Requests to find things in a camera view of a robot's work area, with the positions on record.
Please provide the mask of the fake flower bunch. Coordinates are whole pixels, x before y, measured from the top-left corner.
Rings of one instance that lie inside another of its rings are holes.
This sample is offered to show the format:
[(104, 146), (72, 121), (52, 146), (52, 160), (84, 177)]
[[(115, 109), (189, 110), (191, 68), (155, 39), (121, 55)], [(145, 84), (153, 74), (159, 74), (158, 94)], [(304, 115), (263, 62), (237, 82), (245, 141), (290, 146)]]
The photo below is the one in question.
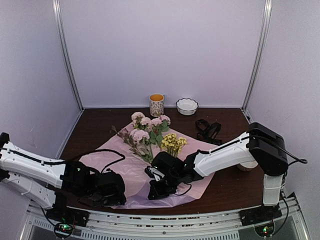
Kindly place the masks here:
[(177, 158), (181, 153), (182, 148), (187, 144), (187, 139), (184, 137), (177, 137), (176, 133), (169, 133), (165, 135), (161, 141), (161, 149), (171, 156)]

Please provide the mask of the pink carnation stem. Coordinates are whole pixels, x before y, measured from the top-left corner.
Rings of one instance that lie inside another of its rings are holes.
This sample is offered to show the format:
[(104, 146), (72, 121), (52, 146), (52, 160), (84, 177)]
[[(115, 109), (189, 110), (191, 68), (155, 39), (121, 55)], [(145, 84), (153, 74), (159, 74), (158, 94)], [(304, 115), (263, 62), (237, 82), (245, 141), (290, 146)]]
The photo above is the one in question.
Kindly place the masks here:
[(166, 115), (160, 115), (156, 118), (151, 119), (149, 125), (150, 143), (161, 147), (161, 142), (163, 139), (163, 133), (167, 132), (170, 128), (171, 119)]

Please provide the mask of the black printed ribbon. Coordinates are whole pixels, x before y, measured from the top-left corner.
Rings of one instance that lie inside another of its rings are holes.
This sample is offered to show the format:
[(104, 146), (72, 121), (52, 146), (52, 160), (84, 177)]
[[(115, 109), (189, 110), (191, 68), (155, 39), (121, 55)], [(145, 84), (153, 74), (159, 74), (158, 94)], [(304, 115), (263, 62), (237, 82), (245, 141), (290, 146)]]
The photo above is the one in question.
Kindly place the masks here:
[(217, 146), (223, 144), (221, 139), (217, 139), (217, 135), (222, 128), (220, 123), (210, 124), (205, 119), (199, 119), (195, 122), (195, 127), (198, 131), (196, 134), (197, 140)]

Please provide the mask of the dusty pink rose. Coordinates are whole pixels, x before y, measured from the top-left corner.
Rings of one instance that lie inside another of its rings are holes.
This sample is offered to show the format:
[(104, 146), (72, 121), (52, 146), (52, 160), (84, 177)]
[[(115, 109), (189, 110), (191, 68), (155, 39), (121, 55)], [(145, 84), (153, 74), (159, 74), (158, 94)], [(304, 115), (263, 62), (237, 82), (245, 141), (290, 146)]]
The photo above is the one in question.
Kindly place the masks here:
[(150, 164), (154, 159), (149, 133), (142, 129), (128, 131), (126, 128), (117, 131), (115, 126), (111, 131), (120, 137), (124, 143), (129, 145), (129, 150), (144, 162)]

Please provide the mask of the pale pink rose stem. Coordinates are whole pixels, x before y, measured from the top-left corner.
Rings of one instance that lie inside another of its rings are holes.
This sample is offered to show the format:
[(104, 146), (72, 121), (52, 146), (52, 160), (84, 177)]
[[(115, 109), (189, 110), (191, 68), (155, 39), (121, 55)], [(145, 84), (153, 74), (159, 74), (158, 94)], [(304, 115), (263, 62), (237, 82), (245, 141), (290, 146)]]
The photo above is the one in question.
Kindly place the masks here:
[(131, 115), (131, 120), (134, 129), (144, 130), (147, 132), (150, 130), (151, 119), (145, 116), (142, 112), (134, 112)]

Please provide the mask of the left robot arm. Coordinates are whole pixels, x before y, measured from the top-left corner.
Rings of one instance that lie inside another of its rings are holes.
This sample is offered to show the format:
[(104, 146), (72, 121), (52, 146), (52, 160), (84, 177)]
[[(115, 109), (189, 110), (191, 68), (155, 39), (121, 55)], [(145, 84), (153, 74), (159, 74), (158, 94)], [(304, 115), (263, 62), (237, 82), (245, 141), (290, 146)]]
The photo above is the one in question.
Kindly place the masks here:
[(39, 182), (79, 198), (88, 198), (94, 207), (123, 206), (126, 203), (125, 183), (120, 174), (109, 168), (100, 172), (80, 161), (47, 158), (23, 150), (14, 145), (5, 132), (0, 134), (0, 180), (43, 209), (52, 209), (53, 215), (61, 222), (72, 218), (66, 196)]

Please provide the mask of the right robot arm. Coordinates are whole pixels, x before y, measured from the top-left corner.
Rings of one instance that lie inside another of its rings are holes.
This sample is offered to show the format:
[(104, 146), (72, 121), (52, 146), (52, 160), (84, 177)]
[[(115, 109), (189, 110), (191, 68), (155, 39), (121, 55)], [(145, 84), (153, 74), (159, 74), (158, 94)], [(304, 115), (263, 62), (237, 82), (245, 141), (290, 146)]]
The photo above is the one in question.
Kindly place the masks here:
[(145, 169), (152, 178), (147, 198), (164, 199), (175, 194), (181, 183), (190, 184), (220, 170), (256, 162), (264, 173), (262, 206), (257, 208), (256, 216), (266, 221), (276, 212), (283, 177), (289, 168), (285, 150), (280, 134), (253, 122), (239, 137), (215, 149), (197, 150), (185, 160), (161, 151)]

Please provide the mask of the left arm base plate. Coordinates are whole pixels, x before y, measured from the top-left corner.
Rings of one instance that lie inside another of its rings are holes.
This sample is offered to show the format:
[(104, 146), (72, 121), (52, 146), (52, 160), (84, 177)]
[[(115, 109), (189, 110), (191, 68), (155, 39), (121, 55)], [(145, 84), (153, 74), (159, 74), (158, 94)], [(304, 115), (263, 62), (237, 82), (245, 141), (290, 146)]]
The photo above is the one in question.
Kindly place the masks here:
[(64, 212), (52, 208), (46, 211), (46, 216), (50, 220), (54, 220), (56, 222), (86, 227), (90, 213), (88, 211), (74, 208), (67, 208)]

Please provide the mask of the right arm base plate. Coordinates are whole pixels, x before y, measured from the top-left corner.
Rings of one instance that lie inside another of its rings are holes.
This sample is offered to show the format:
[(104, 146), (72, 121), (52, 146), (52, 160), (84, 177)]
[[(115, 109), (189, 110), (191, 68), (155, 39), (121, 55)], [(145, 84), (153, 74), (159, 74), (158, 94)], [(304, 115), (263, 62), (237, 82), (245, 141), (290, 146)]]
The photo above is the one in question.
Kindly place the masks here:
[(258, 206), (244, 209), (239, 212), (242, 226), (256, 225), (259, 223), (271, 221), (282, 216), (282, 211), (276, 206)]

